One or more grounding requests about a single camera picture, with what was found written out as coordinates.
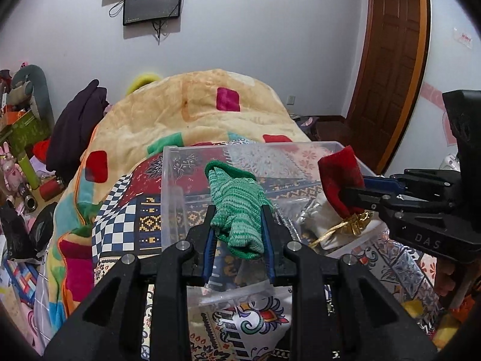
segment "bedspread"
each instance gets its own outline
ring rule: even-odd
[[[53,332],[93,287],[93,219],[119,178],[162,152],[165,145],[239,137],[259,142],[309,141],[271,87],[219,69],[166,78],[114,105],[97,125],[81,166],[55,210],[46,265]],[[95,151],[106,152],[104,183],[86,178],[87,159]]]

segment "black bag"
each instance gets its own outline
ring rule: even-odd
[[[57,202],[45,206],[30,230],[30,241],[37,253],[45,250],[54,233],[54,211],[56,207]]]
[[[0,220],[7,239],[7,259],[25,260],[37,257],[37,251],[28,236],[23,217],[15,206],[7,200],[0,206]]]

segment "pink figurine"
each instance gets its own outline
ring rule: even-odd
[[[3,144],[4,150],[0,147],[0,166],[3,170],[5,178],[5,185],[7,189],[15,195],[20,183],[25,182],[25,175],[18,164],[15,163],[15,158],[10,153],[8,143]]]

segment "green knitted sock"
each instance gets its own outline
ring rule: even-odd
[[[243,259],[259,258],[264,253],[261,238],[261,206],[271,203],[256,177],[220,161],[205,167],[216,206],[211,226],[217,237],[227,243],[233,255]]]

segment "television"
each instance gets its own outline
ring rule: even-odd
[[[124,0],[124,25],[180,16],[181,0]]]

